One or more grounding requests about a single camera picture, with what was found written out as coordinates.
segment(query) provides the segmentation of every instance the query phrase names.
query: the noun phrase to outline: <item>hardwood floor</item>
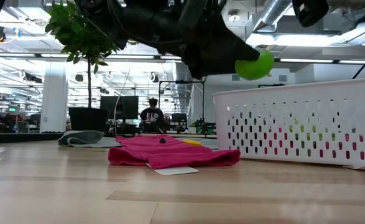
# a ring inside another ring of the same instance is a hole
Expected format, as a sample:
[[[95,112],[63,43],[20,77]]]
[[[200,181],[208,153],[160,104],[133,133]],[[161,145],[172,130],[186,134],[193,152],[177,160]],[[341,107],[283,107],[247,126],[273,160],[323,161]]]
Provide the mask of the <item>hardwood floor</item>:
[[[0,145],[0,224],[365,224],[365,171],[241,161],[162,176],[107,150]]]

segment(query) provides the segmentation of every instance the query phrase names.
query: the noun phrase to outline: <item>pink cloth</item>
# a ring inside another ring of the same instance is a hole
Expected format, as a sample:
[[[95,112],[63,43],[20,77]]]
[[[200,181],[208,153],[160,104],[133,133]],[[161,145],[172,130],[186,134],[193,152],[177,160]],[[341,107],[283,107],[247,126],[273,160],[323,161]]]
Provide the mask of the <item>pink cloth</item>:
[[[164,138],[165,144],[159,143]],[[212,151],[204,146],[190,146],[167,135],[117,137],[122,147],[109,150],[112,165],[146,166],[153,169],[182,166],[230,166],[239,162],[239,150]]]

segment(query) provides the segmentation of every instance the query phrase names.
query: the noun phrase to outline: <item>person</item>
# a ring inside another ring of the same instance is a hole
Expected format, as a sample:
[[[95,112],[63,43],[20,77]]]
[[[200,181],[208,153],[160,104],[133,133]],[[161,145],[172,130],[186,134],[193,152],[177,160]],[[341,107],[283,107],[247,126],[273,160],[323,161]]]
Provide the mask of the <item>person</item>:
[[[149,108],[146,108],[141,113],[142,122],[156,122],[162,123],[164,119],[163,111],[156,108],[157,100],[155,98],[149,99]]]

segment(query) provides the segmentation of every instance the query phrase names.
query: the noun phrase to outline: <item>green ball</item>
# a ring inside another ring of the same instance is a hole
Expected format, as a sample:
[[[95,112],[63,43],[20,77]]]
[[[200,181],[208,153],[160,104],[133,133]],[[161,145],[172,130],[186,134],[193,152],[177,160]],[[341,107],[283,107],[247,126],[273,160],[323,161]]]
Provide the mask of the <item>green ball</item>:
[[[274,58],[270,51],[260,50],[258,60],[237,60],[234,64],[234,69],[242,78],[247,80],[257,80],[268,75],[273,65]]]

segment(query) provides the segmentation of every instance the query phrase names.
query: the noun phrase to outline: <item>plastic basket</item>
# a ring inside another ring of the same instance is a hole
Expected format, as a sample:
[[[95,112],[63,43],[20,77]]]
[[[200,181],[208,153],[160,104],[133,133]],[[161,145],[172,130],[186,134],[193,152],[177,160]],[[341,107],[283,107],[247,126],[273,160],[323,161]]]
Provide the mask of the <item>plastic basket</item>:
[[[365,169],[365,78],[213,95],[219,149]]]

